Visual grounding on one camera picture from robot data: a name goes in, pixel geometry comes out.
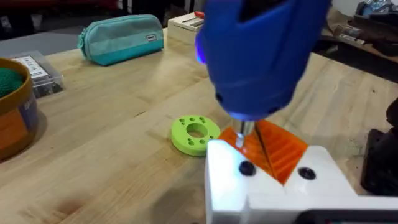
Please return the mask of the white orange left gripper right finger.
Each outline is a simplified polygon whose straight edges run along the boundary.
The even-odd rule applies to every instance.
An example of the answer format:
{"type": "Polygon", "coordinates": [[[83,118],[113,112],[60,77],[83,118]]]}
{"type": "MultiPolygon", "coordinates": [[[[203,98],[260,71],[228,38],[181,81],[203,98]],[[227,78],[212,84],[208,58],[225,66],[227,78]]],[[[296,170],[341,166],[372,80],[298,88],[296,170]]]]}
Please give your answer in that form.
{"type": "Polygon", "coordinates": [[[268,121],[256,123],[262,143],[261,175],[272,192],[286,195],[356,195],[329,152],[309,146],[296,135],[268,121]]]}

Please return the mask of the white orange left gripper left finger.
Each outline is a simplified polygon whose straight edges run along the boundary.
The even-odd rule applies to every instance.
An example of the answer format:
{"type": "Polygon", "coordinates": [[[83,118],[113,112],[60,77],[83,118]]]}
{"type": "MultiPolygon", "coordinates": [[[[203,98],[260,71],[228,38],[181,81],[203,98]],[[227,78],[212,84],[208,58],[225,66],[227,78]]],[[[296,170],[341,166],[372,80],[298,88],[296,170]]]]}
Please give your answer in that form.
{"type": "Polygon", "coordinates": [[[205,167],[207,223],[285,223],[277,200],[284,186],[273,177],[254,133],[244,146],[236,146],[236,134],[225,129],[208,143],[205,167]]]}

